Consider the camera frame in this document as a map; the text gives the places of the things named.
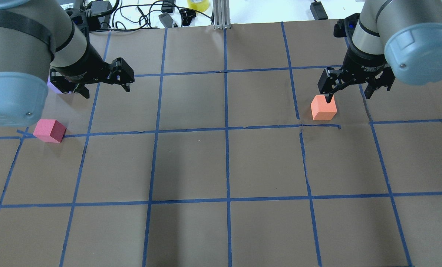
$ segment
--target white floor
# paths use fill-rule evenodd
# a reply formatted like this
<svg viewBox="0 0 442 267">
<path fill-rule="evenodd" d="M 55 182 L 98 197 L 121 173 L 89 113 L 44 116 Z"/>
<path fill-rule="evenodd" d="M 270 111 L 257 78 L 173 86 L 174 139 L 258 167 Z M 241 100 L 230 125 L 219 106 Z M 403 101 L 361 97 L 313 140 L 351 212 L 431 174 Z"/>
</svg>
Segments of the white floor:
<svg viewBox="0 0 442 267">
<path fill-rule="evenodd" d="M 122 5 L 133 4 L 151 4 L 155 0 L 121 0 Z M 212 2 L 208 0 L 210 7 L 204 13 L 211 16 Z M 231 23 L 266 23 L 266 22 L 291 22 L 302 20 L 313 20 L 310 12 L 310 3 L 313 0 L 230 0 L 230 18 Z M 363 2 L 357 0 L 321 0 L 330 19 L 344 19 L 353 14 L 360 13 Z M 187 7 L 187 0 L 176 0 L 176 5 Z M 148 7 L 141 7 L 144 12 L 148 12 Z M 160 6 L 154 6 L 154 9 L 160 9 Z M 138 20 L 140 14 L 136 7 L 126 7 L 122 9 L 124 16 L 131 20 Z M 164 27 L 158 20 L 160 12 L 151 14 L 153 27 Z M 171 14 L 175 22 L 180 25 L 180 16 L 178 12 Z M 115 14 L 115 21 L 122 22 L 128 29 L 139 27 L 136 23 L 131 23 L 121 17 L 121 12 Z M 211 22 L 207 17 L 198 15 L 191 26 L 206 26 Z"/>
</svg>

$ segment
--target blue joint cap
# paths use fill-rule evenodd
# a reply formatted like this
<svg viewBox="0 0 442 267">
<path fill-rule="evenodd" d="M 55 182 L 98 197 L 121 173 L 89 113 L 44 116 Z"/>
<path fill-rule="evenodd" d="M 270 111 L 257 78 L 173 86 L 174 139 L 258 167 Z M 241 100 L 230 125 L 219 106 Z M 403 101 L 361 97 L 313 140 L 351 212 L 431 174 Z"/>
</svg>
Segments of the blue joint cap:
<svg viewBox="0 0 442 267">
<path fill-rule="evenodd" d="M 18 7 L 19 5 L 23 5 L 29 1 L 30 0 L 0 0 L 0 10 Z"/>
<path fill-rule="evenodd" d="M 0 126 L 27 127 L 42 116 L 48 86 L 20 72 L 0 72 Z"/>
<path fill-rule="evenodd" d="M 395 33 L 384 56 L 397 79 L 410 85 L 442 80 L 442 24 L 421 23 Z"/>
</svg>

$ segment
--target grid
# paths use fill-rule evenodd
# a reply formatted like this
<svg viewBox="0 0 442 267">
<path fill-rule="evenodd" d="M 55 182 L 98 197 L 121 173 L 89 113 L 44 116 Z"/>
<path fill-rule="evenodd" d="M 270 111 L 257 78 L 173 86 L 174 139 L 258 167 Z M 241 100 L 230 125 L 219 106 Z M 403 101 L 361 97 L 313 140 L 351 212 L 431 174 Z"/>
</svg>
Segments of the grid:
<svg viewBox="0 0 442 267">
<path fill-rule="evenodd" d="M 365 100 L 364 91 L 361 85 L 359 85 L 359 90 L 362 95 L 364 104 L 365 104 L 365 110 L 368 115 L 368 118 L 370 120 L 369 125 L 372 131 L 372 135 L 374 138 L 375 146 L 377 149 L 377 153 L 380 159 L 380 164 L 382 167 L 382 171 L 384 174 L 384 181 L 387 186 L 387 193 L 382 194 L 344 194 L 344 195 L 315 195 L 311 191 L 311 186 L 309 184 L 309 173 L 308 173 L 308 166 L 306 164 L 306 157 L 309 155 L 306 153 L 306 149 L 304 146 L 304 136 L 302 131 L 299 134 L 299 146 L 301 147 L 302 152 L 302 161 L 303 161 L 303 167 L 304 167 L 304 174 L 306 177 L 306 187 L 307 187 L 307 196 L 279 196 L 279 197 L 238 197 L 238 198 L 232 198 L 231 197 L 231 187 L 230 187 L 230 157 L 229 157 L 229 151 L 230 151 L 230 132 L 231 131 L 238 131 L 238 130 L 245 130 L 245 129 L 275 129 L 275 128 L 300 128 L 303 129 L 303 127 L 333 127 L 333 128 L 339 128 L 341 129 L 341 125 L 336 124 L 320 124 L 320 125 L 308 125 L 308 124 L 290 124 L 290 125 L 258 125 L 258 126 L 247 126 L 247 127 L 241 127 L 241 126 L 229 126 L 229 118 L 228 118 L 228 73 L 235 73 L 235 72 L 258 72 L 258 71 L 272 71 L 272 70 L 288 70 L 289 76 L 290 76 L 290 83 L 291 83 L 291 89 L 292 89 L 292 95 L 293 95 L 293 101 L 294 101 L 294 108 L 295 108 L 295 114 L 297 119 L 300 119 L 299 111 L 298 111 L 298 104 L 297 104 L 297 95 L 296 95 L 296 89 L 294 86 L 294 76 L 292 73 L 292 70 L 294 69 L 308 69 L 308 68 L 324 68 L 326 66 L 292 66 L 291 59 L 290 59 L 290 53 L 289 53 L 289 47 L 287 43 L 287 36 L 286 31 L 284 28 L 284 23 L 281 24 L 282 29 L 282 35 L 284 38 L 285 43 L 285 49 L 287 53 L 287 61 L 288 61 L 288 67 L 277 67 L 277 68 L 258 68 L 258 69 L 228 69 L 228 49 L 227 49 L 227 38 L 226 38 L 226 29 L 223 32 L 223 47 L 224 47 L 224 69 L 219 71 L 197 71 L 197 72 L 178 72 L 178 73 L 165 73 L 164 67 L 165 67 L 165 50 L 166 50 L 166 41 L 167 41 L 167 29 L 165 29 L 164 33 L 164 44 L 163 44 L 163 54 L 162 54 L 162 66 L 160 69 L 160 73 L 156 74 L 141 74 L 141 75 L 135 75 L 136 77 L 144 77 L 144 76 L 157 76 L 160 77 L 160 85 L 159 85 L 159 94 L 158 94 L 158 108 L 157 108 L 157 115 L 156 115 L 156 127 L 154 131 L 143 131 L 143 132 L 91 132 L 92 127 L 92 120 L 94 117 L 94 112 L 98 100 L 98 94 L 99 94 L 99 84 L 96 89 L 96 93 L 94 96 L 94 102 L 92 105 L 92 112 L 89 119 L 89 126 L 87 129 L 86 134 L 75 134 L 75 135 L 65 135 L 65 138 L 72 138 L 72 137 L 85 137 L 85 144 L 83 153 L 81 156 L 80 161 L 80 167 L 79 172 L 77 174 L 77 182 L 74 189 L 74 196 L 71 203 L 44 203 L 44 204 L 3 204 L 3 200 L 6 194 L 7 186 L 9 185 L 9 182 L 11 180 L 12 172 L 14 169 L 14 165 L 16 160 L 18 159 L 19 152 L 21 150 L 22 144 L 26 139 L 33 139 L 35 138 L 33 135 L 31 135 L 28 132 L 28 128 L 25 131 L 17 130 L 17 133 L 19 135 L 16 136 L 5 136 L 0 137 L 0 140 L 7 140 L 7 139 L 18 139 L 19 146 L 16 151 L 16 154 L 14 156 L 14 160 L 12 162 L 12 165 L 9 170 L 9 174 L 7 176 L 5 187 L 2 192 L 2 195 L 0 197 L 0 211 L 3 208 L 30 208 L 30 207 L 70 207 L 70 216 L 67 224 L 66 234 L 65 234 L 65 241 L 63 244 L 63 249 L 60 257 L 60 267 L 63 266 L 65 261 L 65 253 L 66 253 L 66 247 L 68 243 L 69 233 L 72 226 L 72 218 L 74 214 L 74 208 L 75 207 L 83 207 L 83 206 L 117 206 L 117 205 L 146 205 L 147 206 L 147 216 L 146 216 L 146 223 L 145 223 L 145 239 L 144 239 L 144 248 L 143 248 L 143 264 L 142 266 L 145 267 L 147 264 L 147 254 L 148 254 L 148 240 L 149 240 L 149 234 L 150 234 L 150 218 L 151 218 L 151 211 L 152 211 L 152 205 L 162 205 L 162 204 L 176 204 L 176 203 L 204 203 L 204 202 L 222 202 L 226 203 L 226 212 L 227 212 L 227 240 L 228 240 L 228 265 L 232 266 L 232 245 L 231 245 L 231 203 L 232 202 L 239 202 L 239 201 L 293 201 L 293 200 L 305 200 L 309 201 L 309 207 L 310 207 L 310 213 L 311 213 L 311 223 L 313 226 L 313 233 L 314 233 L 314 243 L 316 248 L 316 257 L 317 262 L 319 266 L 323 266 L 321 262 L 321 243 L 319 242 L 318 238 L 318 231 L 317 231 L 317 223 L 316 223 L 316 215 L 315 215 L 315 209 L 314 209 L 314 200 L 324 200 L 324 199 L 357 199 L 357 198 L 389 198 L 391 201 L 391 205 L 394 211 L 394 216 L 396 219 L 397 227 L 399 230 L 401 242 L 404 249 L 404 254 L 407 260 L 407 263 L 409 266 L 412 266 L 413 262 L 411 259 L 411 256 L 409 255 L 408 246 L 406 243 L 406 238 L 404 236 L 404 232 L 402 230 L 401 221 L 399 212 L 396 208 L 395 203 L 395 197 L 411 197 L 411 196 L 440 196 L 442 195 L 442 191 L 428 191 L 428 192 L 407 192 L 407 193 L 394 193 L 392 191 L 391 185 L 389 183 L 389 177 L 387 175 L 386 166 L 384 164 L 384 159 L 382 156 L 382 151 L 380 147 L 380 143 L 377 138 L 377 134 L 375 131 L 375 125 L 384 125 L 384 124 L 393 124 L 393 123 L 433 123 L 433 122 L 441 122 L 442 119 L 430 119 L 430 120 L 409 120 L 409 121 L 375 121 L 373 120 L 367 101 Z M 104 52 L 104 60 L 106 59 L 108 47 L 109 47 L 109 41 L 111 40 L 111 33 L 109 33 L 106 43 L 106 49 Z M 162 103 L 162 88 L 163 88 L 163 80 L 164 76 L 175 76 L 175 75 L 194 75 L 194 74 L 214 74 L 214 73 L 223 73 L 224 74 L 224 100 L 225 100 L 225 126 L 224 127 L 215 127 L 215 128 L 194 128 L 194 129 L 175 129 L 175 130 L 160 130 L 160 110 L 161 110 L 161 103 Z M 160 133 L 167 133 L 167 132 L 202 132 L 202 131 L 224 131 L 225 132 L 225 143 L 226 143 L 226 197 L 225 198 L 207 198 L 207 199 L 183 199 L 183 200 L 164 200 L 164 201 L 155 201 L 153 200 L 153 188 L 154 188 L 154 178 L 155 178 L 155 165 L 156 165 L 156 154 L 157 154 L 157 144 L 158 144 L 158 135 Z M 121 202 L 77 202 L 77 193 L 79 189 L 80 179 L 82 175 L 82 170 L 85 162 L 86 157 L 86 150 L 87 146 L 89 144 L 89 139 L 92 136 L 102 136 L 102 135 L 139 135 L 139 134 L 154 134 L 155 140 L 154 140 L 154 150 L 153 150 L 153 157 L 152 157 L 152 169 L 151 169 L 151 176 L 150 176 L 150 188 L 149 188 L 149 197 L 148 201 L 121 201 Z"/>
</svg>

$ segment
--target gray robot arm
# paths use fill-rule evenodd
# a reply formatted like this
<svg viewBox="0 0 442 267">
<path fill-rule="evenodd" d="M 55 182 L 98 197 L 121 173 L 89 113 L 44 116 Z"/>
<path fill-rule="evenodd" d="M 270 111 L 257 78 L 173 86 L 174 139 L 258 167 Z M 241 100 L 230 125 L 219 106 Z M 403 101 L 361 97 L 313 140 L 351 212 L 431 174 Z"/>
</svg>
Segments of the gray robot arm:
<svg viewBox="0 0 442 267">
<path fill-rule="evenodd" d="M 128 92 L 133 70 L 108 64 L 55 0 L 0 0 L 0 126 L 36 123 L 48 93 L 48 71 L 63 93 L 85 84 L 119 84 Z"/>
<path fill-rule="evenodd" d="M 350 47 L 342 67 L 326 68 L 318 82 L 328 102 L 353 84 L 368 83 L 370 98 L 395 78 L 411 85 L 442 80 L 442 0 L 366 0 L 333 35 L 347 37 Z"/>
</svg>

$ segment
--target black plug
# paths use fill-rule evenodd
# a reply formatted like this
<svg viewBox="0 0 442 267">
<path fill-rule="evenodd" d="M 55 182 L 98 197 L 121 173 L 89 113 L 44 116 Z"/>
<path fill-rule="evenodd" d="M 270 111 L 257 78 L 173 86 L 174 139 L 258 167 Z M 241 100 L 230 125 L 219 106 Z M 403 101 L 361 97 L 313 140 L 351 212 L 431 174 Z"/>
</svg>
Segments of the black plug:
<svg viewBox="0 0 442 267">
<path fill-rule="evenodd" d="M 328 15 L 326 15 L 326 11 L 321 2 L 315 1 L 311 3 L 310 10 L 315 20 L 328 20 Z"/>
</svg>

